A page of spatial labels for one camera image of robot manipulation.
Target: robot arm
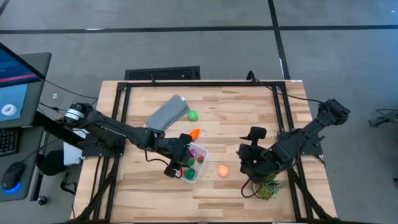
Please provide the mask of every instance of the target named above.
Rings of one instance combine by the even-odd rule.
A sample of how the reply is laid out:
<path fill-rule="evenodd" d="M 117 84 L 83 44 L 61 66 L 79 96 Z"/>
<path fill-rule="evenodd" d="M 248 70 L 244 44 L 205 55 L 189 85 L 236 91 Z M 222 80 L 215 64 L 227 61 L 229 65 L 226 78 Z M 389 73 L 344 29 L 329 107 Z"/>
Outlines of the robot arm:
<path fill-rule="evenodd" d="M 318 115 L 313 121 L 302 129 L 290 132 L 287 138 L 276 142 L 269 149 L 257 145 L 258 139 L 265 138 L 266 130 L 252 127 L 249 136 L 243 138 L 252 141 L 252 144 L 241 144 L 237 152 L 241 159 L 241 172 L 247 174 L 254 183 L 260 183 L 269 174 L 291 168 L 309 139 L 329 125 L 343 124 L 350 112 L 336 100 L 328 100 L 320 104 Z"/>
<path fill-rule="evenodd" d="M 71 105 L 63 119 L 63 125 L 68 129 L 81 128 L 87 130 L 98 140 L 100 147 L 115 150 L 121 147 L 116 142 L 122 136 L 127 138 L 133 145 L 145 151 L 156 152 L 170 159 L 165 174 L 169 177 L 175 176 L 175 170 L 181 166 L 187 166 L 189 157 L 189 143 L 191 136 L 181 134 L 179 138 L 164 138 L 164 132 L 151 128 L 132 127 L 115 119 L 109 118 L 91 105 L 77 103 Z"/>

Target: computer mouse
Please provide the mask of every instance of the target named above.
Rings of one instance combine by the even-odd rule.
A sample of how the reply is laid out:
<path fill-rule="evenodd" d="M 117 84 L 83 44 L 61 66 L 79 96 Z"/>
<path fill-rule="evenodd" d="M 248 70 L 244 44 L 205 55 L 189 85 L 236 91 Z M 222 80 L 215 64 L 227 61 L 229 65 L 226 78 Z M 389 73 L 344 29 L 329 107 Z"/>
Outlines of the computer mouse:
<path fill-rule="evenodd" d="M 22 174 L 25 170 L 25 164 L 23 162 L 15 162 L 8 167 L 4 175 L 2 176 L 1 186 L 4 190 L 13 189 L 21 180 Z"/>

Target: wooden table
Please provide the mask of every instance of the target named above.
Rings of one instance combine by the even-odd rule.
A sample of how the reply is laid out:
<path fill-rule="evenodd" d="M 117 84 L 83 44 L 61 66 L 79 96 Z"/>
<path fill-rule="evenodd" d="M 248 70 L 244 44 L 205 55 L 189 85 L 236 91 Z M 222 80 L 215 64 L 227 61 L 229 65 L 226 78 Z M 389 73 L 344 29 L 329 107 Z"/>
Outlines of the wooden table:
<path fill-rule="evenodd" d="M 97 110 L 111 116 L 117 81 L 102 84 Z M 286 81 L 287 94 L 305 97 L 302 82 Z M 241 187 L 248 177 L 240 173 L 240 160 L 235 153 L 247 136 L 251 126 L 267 129 L 267 137 L 259 145 L 269 147 L 276 141 L 279 130 L 272 92 L 264 87 L 134 87 L 131 90 L 126 123 L 143 126 L 144 120 L 173 95 L 183 96 L 190 109 L 198 113 L 199 121 L 188 121 L 184 116 L 171 125 L 166 137 L 178 137 L 200 128 L 195 143 L 210 152 L 208 162 L 195 184 L 171 179 L 163 174 L 162 162 L 146 162 L 144 151 L 130 142 L 121 158 L 112 210 L 112 222 L 271 222 L 294 221 L 294 211 L 287 173 L 277 176 L 286 186 L 270 200 L 256 197 L 243 198 Z M 119 104 L 118 119 L 123 106 L 124 93 Z M 304 127 L 312 120 L 306 101 L 289 98 L 294 125 Z M 164 157 L 150 153 L 149 158 Z M 332 216 L 336 216 L 328 179 L 323 164 L 313 156 L 302 156 L 309 191 Z M 84 161 L 75 198 L 76 215 L 88 205 L 97 158 Z M 221 178 L 219 165 L 229 167 L 229 176 Z M 249 185 L 244 191 L 251 193 Z M 302 195 L 297 189 L 303 217 L 305 209 Z M 101 207 L 104 217 L 105 193 Z"/>

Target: orange ball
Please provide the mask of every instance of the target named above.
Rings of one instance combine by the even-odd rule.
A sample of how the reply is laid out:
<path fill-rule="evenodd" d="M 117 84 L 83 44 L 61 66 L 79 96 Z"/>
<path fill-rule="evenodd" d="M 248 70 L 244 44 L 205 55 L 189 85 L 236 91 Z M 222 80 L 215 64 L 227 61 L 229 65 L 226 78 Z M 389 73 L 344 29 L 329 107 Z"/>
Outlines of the orange ball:
<path fill-rule="evenodd" d="M 228 167 L 224 166 L 224 165 L 220 165 L 217 168 L 217 173 L 218 175 L 222 176 L 222 177 L 226 177 L 228 175 Z"/>

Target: gray towel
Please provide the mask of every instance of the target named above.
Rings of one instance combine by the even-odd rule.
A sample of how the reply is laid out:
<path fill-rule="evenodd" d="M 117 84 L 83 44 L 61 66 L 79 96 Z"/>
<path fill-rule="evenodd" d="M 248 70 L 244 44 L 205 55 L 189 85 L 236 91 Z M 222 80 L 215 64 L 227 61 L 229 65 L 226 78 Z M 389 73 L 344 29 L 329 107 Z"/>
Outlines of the gray towel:
<path fill-rule="evenodd" d="M 188 105 L 181 97 L 174 95 L 168 102 L 159 108 L 148 120 L 148 127 L 165 131 L 170 125 L 179 120 L 189 111 Z"/>

